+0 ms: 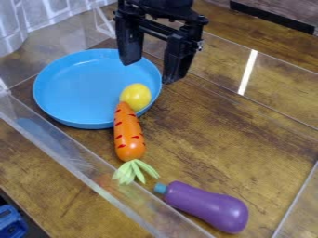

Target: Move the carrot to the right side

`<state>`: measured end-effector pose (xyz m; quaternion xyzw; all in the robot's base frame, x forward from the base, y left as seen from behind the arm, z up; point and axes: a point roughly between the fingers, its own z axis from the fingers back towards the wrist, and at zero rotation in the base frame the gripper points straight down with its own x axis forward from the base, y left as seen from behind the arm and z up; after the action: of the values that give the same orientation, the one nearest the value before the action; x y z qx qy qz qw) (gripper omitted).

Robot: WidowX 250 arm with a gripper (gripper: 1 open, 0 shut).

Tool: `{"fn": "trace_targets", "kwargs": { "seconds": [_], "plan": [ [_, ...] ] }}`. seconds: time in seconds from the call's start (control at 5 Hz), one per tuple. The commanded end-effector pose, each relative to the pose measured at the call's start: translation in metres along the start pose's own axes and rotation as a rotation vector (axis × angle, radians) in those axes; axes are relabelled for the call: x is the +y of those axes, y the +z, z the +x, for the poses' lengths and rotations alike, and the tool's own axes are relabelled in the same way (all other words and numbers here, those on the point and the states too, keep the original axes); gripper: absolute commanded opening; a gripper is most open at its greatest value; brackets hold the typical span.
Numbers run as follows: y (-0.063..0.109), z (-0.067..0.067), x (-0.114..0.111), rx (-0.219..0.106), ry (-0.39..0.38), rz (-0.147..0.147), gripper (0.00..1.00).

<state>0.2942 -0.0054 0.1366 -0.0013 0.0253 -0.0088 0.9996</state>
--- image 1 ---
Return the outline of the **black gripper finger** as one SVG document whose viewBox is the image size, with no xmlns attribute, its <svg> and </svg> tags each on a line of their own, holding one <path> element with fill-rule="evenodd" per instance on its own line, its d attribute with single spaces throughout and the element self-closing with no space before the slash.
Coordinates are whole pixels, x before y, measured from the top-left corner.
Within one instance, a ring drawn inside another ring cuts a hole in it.
<svg viewBox="0 0 318 238">
<path fill-rule="evenodd" d="M 119 58 L 128 66 L 142 59 L 144 34 L 135 19 L 115 15 L 115 35 Z"/>
<path fill-rule="evenodd" d="M 171 84 L 186 77 L 194 56 L 202 49 L 202 32 L 196 31 L 191 27 L 182 27 L 168 37 L 164 52 L 164 84 Z"/>
</svg>

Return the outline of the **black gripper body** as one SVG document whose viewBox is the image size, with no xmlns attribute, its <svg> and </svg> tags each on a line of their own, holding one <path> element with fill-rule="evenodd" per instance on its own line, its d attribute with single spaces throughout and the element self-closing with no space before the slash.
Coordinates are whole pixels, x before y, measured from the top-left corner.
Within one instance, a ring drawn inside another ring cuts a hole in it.
<svg viewBox="0 0 318 238">
<path fill-rule="evenodd" d="M 136 20 L 139 30 L 167 41 L 182 28 L 202 32 L 209 23 L 205 15 L 192 9 L 194 0 L 118 0 L 115 15 Z"/>
</svg>

